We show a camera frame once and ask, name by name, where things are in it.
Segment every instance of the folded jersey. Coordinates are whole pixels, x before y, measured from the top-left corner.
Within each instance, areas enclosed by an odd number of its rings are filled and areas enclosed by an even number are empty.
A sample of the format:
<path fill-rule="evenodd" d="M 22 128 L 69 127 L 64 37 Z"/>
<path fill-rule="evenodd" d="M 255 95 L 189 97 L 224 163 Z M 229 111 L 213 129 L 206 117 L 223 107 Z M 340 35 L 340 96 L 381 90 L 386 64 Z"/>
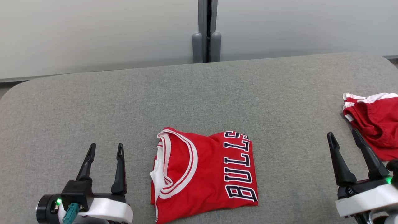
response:
<path fill-rule="evenodd" d="M 398 95 L 343 94 L 343 114 L 383 161 L 398 158 Z"/>
<path fill-rule="evenodd" d="M 253 145 L 234 131 L 212 136 L 164 128 L 154 161 L 156 223 L 220 209 L 258 205 Z"/>

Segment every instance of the gray fabric surface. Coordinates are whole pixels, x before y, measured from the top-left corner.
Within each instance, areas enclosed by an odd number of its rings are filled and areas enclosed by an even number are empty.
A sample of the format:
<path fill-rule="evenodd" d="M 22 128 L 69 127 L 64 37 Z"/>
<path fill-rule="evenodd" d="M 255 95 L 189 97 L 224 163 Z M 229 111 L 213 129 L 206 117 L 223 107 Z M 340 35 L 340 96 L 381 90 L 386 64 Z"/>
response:
<path fill-rule="evenodd" d="M 398 92 L 382 57 L 341 53 L 59 75 L 0 100 L 0 217 L 30 224 L 44 194 L 74 179 L 92 142 L 93 191 L 110 192 L 124 144 L 134 223 L 154 223 L 150 176 L 156 134 L 170 126 L 246 133 L 254 144 L 259 206 L 174 223 L 354 223 L 338 216 L 326 134 L 358 179 L 367 169 L 342 117 L 342 94 Z"/>

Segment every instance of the white stripe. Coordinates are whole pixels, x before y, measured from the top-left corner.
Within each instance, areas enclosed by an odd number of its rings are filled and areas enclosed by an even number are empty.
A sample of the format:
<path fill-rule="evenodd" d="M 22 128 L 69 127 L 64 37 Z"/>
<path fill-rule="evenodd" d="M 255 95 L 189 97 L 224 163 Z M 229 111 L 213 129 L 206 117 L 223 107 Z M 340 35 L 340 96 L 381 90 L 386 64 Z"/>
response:
<path fill-rule="evenodd" d="M 398 95 L 395 94 L 395 93 L 386 93 L 386 92 L 384 92 L 384 93 L 379 93 L 379 94 L 376 94 L 376 95 L 369 96 L 369 97 L 367 97 L 365 99 L 362 99 L 362 100 L 358 100 L 357 103 L 370 104 L 370 103 L 374 103 L 376 100 L 390 99 L 390 98 L 395 98 L 395 97 L 398 97 Z"/>
<path fill-rule="evenodd" d="M 163 193 L 162 191 L 160 192 L 159 197 L 165 199 L 165 198 L 170 198 L 171 196 L 179 193 L 191 181 L 193 175 L 195 174 L 196 168 L 197 168 L 198 156 L 197 156 L 197 150 L 196 150 L 195 145 L 185 136 L 180 135 L 177 132 L 174 132 L 172 130 L 165 129 L 158 134 L 158 138 L 160 137 L 161 133 L 171 133 L 171 134 L 176 135 L 179 139 L 181 139 L 183 142 L 185 142 L 187 144 L 188 150 L 189 150 L 189 164 L 188 164 L 188 168 L 185 171 L 184 175 L 180 178 L 180 180 L 178 180 L 173 185 L 172 188 L 164 190 L 165 193 Z"/>
<path fill-rule="evenodd" d="M 166 184 L 164 182 L 164 173 L 163 173 L 163 159 L 159 158 L 155 160 L 154 170 L 150 173 L 155 190 L 155 210 L 156 210 L 156 218 L 158 217 L 158 197 L 162 187 Z"/>
<path fill-rule="evenodd" d="M 167 176 L 167 167 L 169 166 L 169 158 L 170 158 L 170 150 L 171 150 L 171 148 L 170 148 L 170 146 L 171 146 L 170 138 L 169 138 L 169 135 L 167 133 L 162 134 L 160 136 L 160 138 L 161 138 L 162 145 L 163 145 L 163 148 L 162 148 L 162 152 L 163 152 L 162 159 L 164 159 L 163 167 L 162 167 L 162 173 L 163 173 L 163 177 L 164 177 L 164 179 L 166 181 L 166 185 L 163 185 L 161 187 L 161 189 L 162 189 L 164 187 L 172 186 L 173 185 L 173 181 Z"/>
<path fill-rule="evenodd" d="M 346 118 L 349 122 L 351 122 L 351 121 L 354 120 L 354 118 L 353 118 L 350 114 L 345 115 L 345 118 Z"/>
<path fill-rule="evenodd" d="M 354 106 L 355 103 L 352 102 L 344 102 L 343 110 L 346 109 L 347 107 L 352 107 Z"/>
<path fill-rule="evenodd" d="M 356 99 L 356 100 L 363 100 L 366 97 L 357 96 L 357 95 L 350 94 L 350 93 L 343 93 L 343 99 L 347 100 L 347 98 L 352 98 L 352 99 Z"/>
<path fill-rule="evenodd" d="M 175 186 L 176 186 L 177 184 L 179 184 L 179 183 L 185 178 L 185 176 L 188 174 L 188 171 L 189 171 L 190 168 L 191 168 L 192 149 L 191 149 L 189 143 L 187 143 L 186 141 L 184 141 L 184 139 L 182 139 L 182 138 L 180 137 L 180 135 L 176 135 L 176 136 L 178 136 L 178 137 L 179 137 L 183 142 L 185 142 L 185 144 L 187 144 L 187 146 L 188 146 L 188 150 L 189 150 L 189 164 L 188 164 L 187 170 L 185 171 L 184 175 L 180 178 L 180 180 L 178 180 L 175 184 L 173 184 L 173 182 L 171 182 L 171 184 L 166 185 L 166 186 L 164 186 L 164 187 L 162 188 L 162 193 L 165 193 L 165 194 L 171 192 L 171 191 L 175 188 Z M 171 150 L 171 143 L 170 143 L 170 144 L 167 143 L 167 144 L 165 144 L 165 145 L 166 145 L 166 150 L 167 150 L 167 151 L 170 151 L 170 150 Z"/>

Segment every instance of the white wall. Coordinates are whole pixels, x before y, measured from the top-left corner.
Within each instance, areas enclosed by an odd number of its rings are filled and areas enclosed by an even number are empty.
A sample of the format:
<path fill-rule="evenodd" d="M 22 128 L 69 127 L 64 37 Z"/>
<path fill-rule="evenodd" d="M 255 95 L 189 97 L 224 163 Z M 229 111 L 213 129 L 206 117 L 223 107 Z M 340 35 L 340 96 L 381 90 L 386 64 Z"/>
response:
<path fill-rule="evenodd" d="M 192 63 L 197 0 L 5 0 L 0 81 Z"/>
<path fill-rule="evenodd" d="M 397 0 L 218 0 L 221 60 L 398 55 Z"/>

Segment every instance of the bulls lettering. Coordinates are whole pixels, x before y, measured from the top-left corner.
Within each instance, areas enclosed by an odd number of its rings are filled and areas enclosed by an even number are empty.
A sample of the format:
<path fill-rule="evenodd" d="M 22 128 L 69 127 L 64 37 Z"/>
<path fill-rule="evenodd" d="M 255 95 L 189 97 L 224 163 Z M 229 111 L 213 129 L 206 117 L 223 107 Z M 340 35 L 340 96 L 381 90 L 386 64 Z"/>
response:
<path fill-rule="evenodd" d="M 226 138 L 239 138 L 240 134 L 238 132 L 234 132 L 234 131 L 227 131 L 227 132 L 224 132 L 224 137 L 226 137 Z"/>
<path fill-rule="evenodd" d="M 250 142 L 249 141 L 244 141 L 244 140 L 242 140 L 242 145 L 235 145 L 235 144 L 228 143 L 226 141 L 224 142 L 224 148 L 240 149 L 240 150 L 243 150 L 245 152 L 249 151 L 249 145 L 250 145 Z"/>
<path fill-rule="evenodd" d="M 245 167 L 250 167 L 250 159 L 248 154 L 241 153 L 240 156 L 244 160 L 236 160 L 236 159 L 230 159 L 228 157 L 224 157 L 224 163 L 233 163 L 233 164 L 239 164 L 239 165 L 244 165 Z"/>
<path fill-rule="evenodd" d="M 250 140 L 249 137 L 247 135 L 245 135 L 245 134 L 242 134 L 241 136 L 242 136 L 243 139 Z"/>
<path fill-rule="evenodd" d="M 252 202 L 258 201 L 256 193 L 250 187 L 242 187 L 238 185 L 226 185 L 225 190 L 229 198 L 241 198 Z"/>
<path fill-rule="evenodd" d="M 230 169 L 228 167 L 224 167 L 224 181 L 238 181 L 244 183 L 251 183 L 252 182 L 252 174 L 248 170 L 241 170 L 241 169 Z"/>

